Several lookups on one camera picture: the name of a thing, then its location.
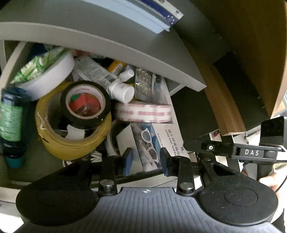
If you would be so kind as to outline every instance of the sunglasses lens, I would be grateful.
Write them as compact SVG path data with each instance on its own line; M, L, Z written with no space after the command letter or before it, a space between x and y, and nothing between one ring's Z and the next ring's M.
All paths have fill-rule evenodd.
M143 137L143 139L144 139L145 141L151 141L150 134L149 134L148 131L144 131L144 132L142 133L142 137Z
M155 150L150 149L148 152L149 152L149 154L150 154L150 156L152 157L153 160L157 159L157 155L156 155Z

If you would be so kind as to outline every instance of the red and white tape roll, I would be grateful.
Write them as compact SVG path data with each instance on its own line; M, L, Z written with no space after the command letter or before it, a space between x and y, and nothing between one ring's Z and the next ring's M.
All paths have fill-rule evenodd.
M116 116L121 121L166 123L171 121L171 106L132 101L116 104Z

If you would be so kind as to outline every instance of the crosshair logo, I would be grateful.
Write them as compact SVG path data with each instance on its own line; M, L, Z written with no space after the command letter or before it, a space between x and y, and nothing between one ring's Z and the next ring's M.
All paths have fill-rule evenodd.
M143 192L144 193L150 193L151 191L149 189L145 189Z

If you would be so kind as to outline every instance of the green plastic wrapper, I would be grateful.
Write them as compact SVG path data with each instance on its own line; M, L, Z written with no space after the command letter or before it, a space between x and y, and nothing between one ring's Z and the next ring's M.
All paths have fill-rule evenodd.
M44 71L50 65L54 64L65 51L67 51L66 48L58 47L44 53L41 56L35 56L24 67L22 67L19 72L17 72L10 83L14 84L27 82L43 74Z

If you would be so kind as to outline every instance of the yellow tape roll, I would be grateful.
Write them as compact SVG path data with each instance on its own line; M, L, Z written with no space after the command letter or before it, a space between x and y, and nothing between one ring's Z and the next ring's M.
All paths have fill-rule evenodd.
M58 95L60 98L61 93L69 84L71 82L64 82L42 97L38 101L35 111L38 134L42 138L44 146L52 155L62 160L78 159L93 151L109 133L112 121L111 113L109 113L91 136L81 140L69 140L56 134L48 122L48 108L51 105L52 97Z

